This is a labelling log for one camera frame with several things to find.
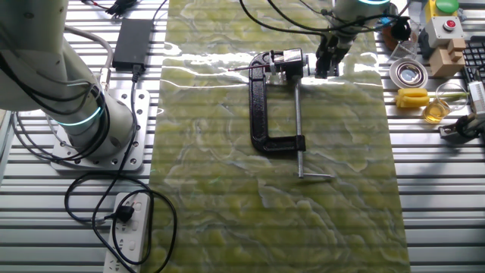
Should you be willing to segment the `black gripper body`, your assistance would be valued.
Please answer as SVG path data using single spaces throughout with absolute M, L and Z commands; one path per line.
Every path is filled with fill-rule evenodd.
M 321 37 L 316 56 L 320 63 L 339 64 L 347 53 L 347 48 L 339 44 L 339 37 L 326 35 Z

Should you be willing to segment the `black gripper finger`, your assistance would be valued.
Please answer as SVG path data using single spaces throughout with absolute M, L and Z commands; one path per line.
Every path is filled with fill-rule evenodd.
M 328 68 L 328 71 L 327 71 L 328 77 L 338 77 L 340 75 L 340 73 L 339 73 L 339 63 L 340 62 L 337 60 L 336 56 L 333 56 L 330 59 L 329 68 Z
M 327 79 L 328 61 L 324 58 L 319 58 L 316 62 L 315 76 L 321 79 Z

